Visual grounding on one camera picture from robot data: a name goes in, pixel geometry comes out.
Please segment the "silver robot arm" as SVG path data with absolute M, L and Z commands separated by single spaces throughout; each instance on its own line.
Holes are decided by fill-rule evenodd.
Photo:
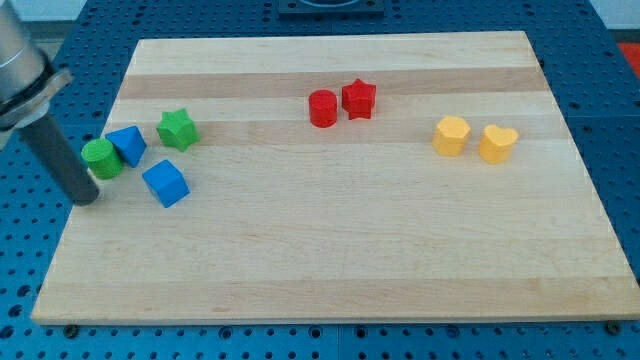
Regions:
M 33 42 L 9 1 L 1 3 L 1 130 L 16 130 L 34 146 L 52 149 L 66 139 L 49 109 L 52 98 L 73 80 L 56 69 Z

